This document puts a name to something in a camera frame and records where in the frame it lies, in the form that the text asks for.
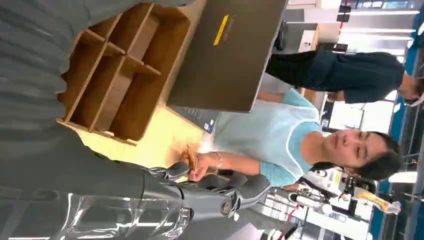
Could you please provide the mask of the person's left hand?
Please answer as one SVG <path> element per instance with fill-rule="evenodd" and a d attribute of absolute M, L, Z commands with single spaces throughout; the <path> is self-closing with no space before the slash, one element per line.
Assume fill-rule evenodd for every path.
<path fill-rule="evenodd" d="M 195 165 L 189 171 L 188 179 L 194 182 L 201 180 L 209 168 L 219 169 L 223 164 L 223 158 L 217 151 L 196 153 L 193 157 Z"/>

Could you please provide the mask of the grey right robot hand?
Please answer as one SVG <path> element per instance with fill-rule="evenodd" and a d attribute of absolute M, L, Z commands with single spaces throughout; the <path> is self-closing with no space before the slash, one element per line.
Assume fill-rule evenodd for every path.
<path fill-rule="evenodd" d="M 0 131 L 3 240 L 175 240 L 192 223 L 231 217 L 269 189 L 262 175 L 217 187 L 176 183 L 185 165 L 114 161 L 56 125 Z"/>

